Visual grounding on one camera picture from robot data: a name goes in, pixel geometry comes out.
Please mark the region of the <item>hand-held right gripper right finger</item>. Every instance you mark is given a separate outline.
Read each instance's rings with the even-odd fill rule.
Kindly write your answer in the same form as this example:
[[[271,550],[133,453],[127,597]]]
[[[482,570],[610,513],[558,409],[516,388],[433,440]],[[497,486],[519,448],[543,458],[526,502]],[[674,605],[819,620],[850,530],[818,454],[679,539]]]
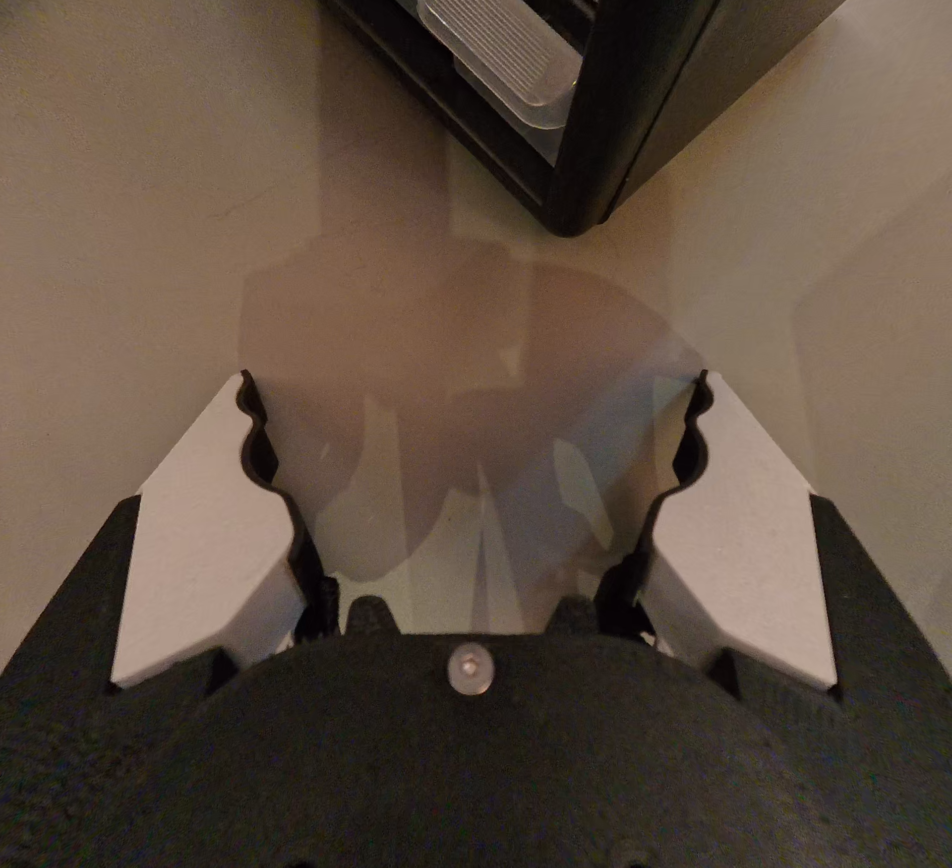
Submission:
[[[703,672],[731,652],[833,689],[814,492],[719,373],[696,378],[672,468],[676,486],[601,579],[601,631],[647,633]]]

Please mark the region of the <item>black drawer cabinet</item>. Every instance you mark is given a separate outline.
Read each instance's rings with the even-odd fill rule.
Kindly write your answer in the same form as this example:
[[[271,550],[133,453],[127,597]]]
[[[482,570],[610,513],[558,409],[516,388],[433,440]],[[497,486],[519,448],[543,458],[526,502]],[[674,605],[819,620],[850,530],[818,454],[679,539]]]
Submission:
[[[598,0],[556,164],[396,0],[321,0],[550,232],[614,210],[846,0]]]

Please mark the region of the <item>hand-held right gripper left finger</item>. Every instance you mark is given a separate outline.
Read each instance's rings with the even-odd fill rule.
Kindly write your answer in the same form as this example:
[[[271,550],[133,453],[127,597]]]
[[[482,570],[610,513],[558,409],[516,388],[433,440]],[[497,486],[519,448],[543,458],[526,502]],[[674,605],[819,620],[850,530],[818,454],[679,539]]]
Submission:
[[[232,375],[137,492],[111,683],[210,650],[246,669],[288,644],[326,578],[252,375]]]

